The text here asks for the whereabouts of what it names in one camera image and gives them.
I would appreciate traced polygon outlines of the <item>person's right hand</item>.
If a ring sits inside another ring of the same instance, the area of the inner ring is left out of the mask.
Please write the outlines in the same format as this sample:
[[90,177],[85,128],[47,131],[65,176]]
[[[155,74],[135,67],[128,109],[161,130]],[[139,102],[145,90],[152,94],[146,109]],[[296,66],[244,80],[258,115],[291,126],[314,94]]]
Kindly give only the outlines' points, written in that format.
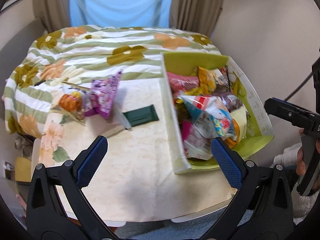
[[[317,149],[317,152],[319,153],[319,150],[320,150],[320,143],[319,143],[319,139],[317,139],[316,141],[316,149]],[[303,161],[303,149],[302,147],[298,150],[298,153],[297,153],[297,168],[296,168],[296,173],[299,175],[299,176],[302,176],[306,173],[306,166],[305,166],[305,163]],[[319,177],[317,178],[317,180],[315,181],[313,187],[312,187],[313,190],[315,191],[318,191],[319,190]]]

